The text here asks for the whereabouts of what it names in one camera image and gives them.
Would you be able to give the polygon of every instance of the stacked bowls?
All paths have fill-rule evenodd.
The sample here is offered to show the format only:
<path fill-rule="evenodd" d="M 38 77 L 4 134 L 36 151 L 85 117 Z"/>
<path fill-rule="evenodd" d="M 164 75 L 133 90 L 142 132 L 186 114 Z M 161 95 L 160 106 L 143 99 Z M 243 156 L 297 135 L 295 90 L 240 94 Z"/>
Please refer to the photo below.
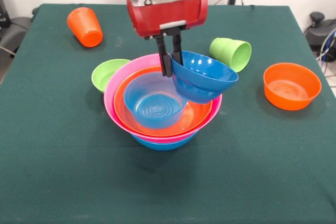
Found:
<path fill-rule="evenodd" d="M 177 117 L 173 125 L 163 129 L 146 127 L 136 119 L 133 107 L 126 105 L 123 96 L 132 81 L 149 73 L 161 74 L 159 54 L 136 58 L 115 72 L 104 93 L 106 111 L 116 125 L 129 132 L 140 144 L 157 151 L 179 148 L 215 117 L 221 107 L 222 95 L 202 104 L 186 101 L 181 117 Z"/>

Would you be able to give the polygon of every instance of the green tablecloth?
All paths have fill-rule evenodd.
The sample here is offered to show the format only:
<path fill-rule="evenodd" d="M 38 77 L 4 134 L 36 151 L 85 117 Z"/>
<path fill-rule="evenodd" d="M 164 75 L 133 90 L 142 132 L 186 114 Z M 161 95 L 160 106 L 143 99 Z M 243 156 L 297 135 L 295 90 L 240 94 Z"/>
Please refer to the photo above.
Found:
<path fill-rule="evenodd" d="M 105 112 L 99 63 L 157 51 L 125 6 L 89 5 L 104 41 L 85 49 L 66 25 L 78 5 L 43 5 L 0 86 L 1 223 L 335 223 L 336 102 L 288 7 L 211 6 L 183 49 L 249 41 L 251 61 L 219 114 L 187 145 L 156 152 Z M 265 99 L 264 70 L 290 61 L 319 75 L 306 109 Z"/>

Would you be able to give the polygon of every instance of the bowl rim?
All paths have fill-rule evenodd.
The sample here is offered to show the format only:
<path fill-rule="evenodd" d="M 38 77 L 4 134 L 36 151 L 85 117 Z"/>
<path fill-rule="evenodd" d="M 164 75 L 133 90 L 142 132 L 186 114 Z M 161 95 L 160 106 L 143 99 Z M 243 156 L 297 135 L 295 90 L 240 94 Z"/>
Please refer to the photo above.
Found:
<path fill-rule="evenodd" d="M 98 89 L 100 92 L 104 93 L 105 90 L 102 90 L 97 84 L 96 82 L 93 80 L 93 77 L 95 76 L 95 74 L 98 72 L 99 68 L 101 68 L 103 65 L 113 62 L 113 61 L 125 61 L 125 64 L 127 64 L 128 62 L 130 62 L 130 60 L 128 59 L 111 59 L 111 60 L 106 60 L 104 62 L 102 62 L 101 64 L 99 64 L 98 66 L 96 66 L 91 74 L 91 82 L 94 85 L 94 87 L 96 89 Z"/>
<path fill-rule="evenodd" d="M 199 54 L 199 53 L 197 53 L 197 52 L 190 52 L 190 53 L 192 53 L 192 54 L 197 54 L 197 55 L 201 55 L 201 54 Z M 204 78 L 207 78 L 207 79 L 210 79 L 210 80 L 220 81 L 220 82 L 228 82 L 228 83 L 237 82 L 237 81 L 239 80 L 239 75 L 238 75 L 238 73 L 237 73 L 236 71 L 234 71 L 232 68 L 230 68 L 229 66 L 225 65 L 224 63 L 222 63 L 222 62 L 220 62 L 220 61 L 218 61 L 218 60 L 216 60 L 216 59 L 214 59 L 214 58 L 212 58 L 212 57 L 209 57 L 209 56 L 206 56 L 206 55 L 201 55 L 201 56 L 206 57 L 206 58 L 209 58 L 209 59 L 214 60 L 214 61 L 217 61 L 217 62 L 220 63 L 221 65 L 224 65 L 226 68 L 228 68 L 230 71 L 232 71 L 232 72 L 235 74 L 236 79 L 235 79 L 235 80 L 232 80 L 232 81 L 224 81 L 224 80 L 220 80 L 220 79 L 212 78 L 212 77 L 209 77 L 209 76 L 204 76 L 203 74 L 197 73 L 197 72 L 195 72 L 195 71 L 193 71 L 193 70 L 191 70 L 191 69 L 189 69 L 189 68 L 187 68 L 187 67 L 185 67 L 185 66 L 183 66 L 183 65 L 180 65 L 180 64 L 179 64 L 175 59 L 173 59 L 172 57 L 171 57 L 171 59 L 172 59 L 176 64 L 180 65 L 183 69 L 187 70 L 188 72 L 194 73 L 194 74 L 196 74 L 196 75 L 198 75 L 198 76 L 201 76 L 201 77 L 204 77 Z"/>
<path fill-rule="evenodd" d="M 269 71 L 271 68 L 274 68 L 274 67 L 277 67 L 277 66 L 280 66 L 280 65 L 293 65 L 293 66 L 296 66 L 296 67 L 303 68 L 303 69 L 307 70 L 307 71 L 311 74 L 311 76 L 313 76 L 314 78 L 316 78 L 316 79 L 318 80 L 318 83 L 319 83 L 318 92 L 317 92 L 315 95 L 313 95 L 312 97 L 309 97 L 309 98 L 306 98 L 306 99 L 293 99 L 293 98 L 287 98 L 287 97 L 284 97 L 284 96 L 282 96 L 282 95 L 279 95 L 278 93 L 275 93 L 272 89 L 269 88 L 269 85 L 268 85 L 268 83 L 267 83 L 266 80 L 265 80 L 265 76 L 266 76 L 266 74 L 267 74 L 267 71 Z M 269 67 L 265 70 L 265 72 L 264 72 L 263 80 L 264 80 L 264 85 L 267 87 L 267 89 L 268 89 L 271 93 L 277 95 L 278 97 L 285 98 L 285 99 L 287 99 L 287 100 L 289 100 L 289 101 L 293 101 L 293 102 L 307 102 L 307 101 L 312 101 L 312 100 L 314 100 L 314 99 L 320 94 L 320 92 L 321 92 L 321 90 L 322 90 L 322 83 L 321 83 L 320 78 L 317 76 L 317 74 L 315 74 L 315 73 L 314 73 L 313 71 L 311 71 L 309 68 L 307 68 L 307 67 L 305 67 L 305 66 L 302 66 L 302 65 L 300 65 L 300 64 L 297 64 L 297 63 L 293 63 L 293 62 L 278 62 L 278 63 L 275 63 L 275 64 L 269 66 Z"/>

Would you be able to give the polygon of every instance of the clear plastic bowl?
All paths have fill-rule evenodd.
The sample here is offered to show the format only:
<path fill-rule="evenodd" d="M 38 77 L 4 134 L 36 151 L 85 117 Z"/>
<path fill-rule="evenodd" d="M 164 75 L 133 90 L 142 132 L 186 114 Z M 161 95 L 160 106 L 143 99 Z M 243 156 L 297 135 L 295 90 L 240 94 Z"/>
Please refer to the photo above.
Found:
<path fill-rule="evenodd" d="M 125 89 L 124 102 L 142 126 L 163 129 L 180 120 L 187 100 L 177 93 L 171 78 L 157 71 L 131 81 Z"/>

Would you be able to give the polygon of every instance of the gray floor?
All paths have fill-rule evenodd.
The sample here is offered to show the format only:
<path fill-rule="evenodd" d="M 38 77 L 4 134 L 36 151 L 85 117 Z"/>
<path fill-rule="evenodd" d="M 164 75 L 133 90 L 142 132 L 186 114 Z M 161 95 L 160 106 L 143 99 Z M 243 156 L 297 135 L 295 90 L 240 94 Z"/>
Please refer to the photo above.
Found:
<path fill-rule="evenodd" d="M 2 84 L 6 76 L 12 60 L 13 59 L 10 56 L 0 54 L 0 84 Z"/>
<path fill-rule="evenodd" d="M 327 71 L 325 72 L 326 77 L 336 74 L 336 61 L 328 63 Z M 336 96 L 336 75 L 332 77 L 327 77 L 327 81 L 331 86 L 332 92 Z"/>

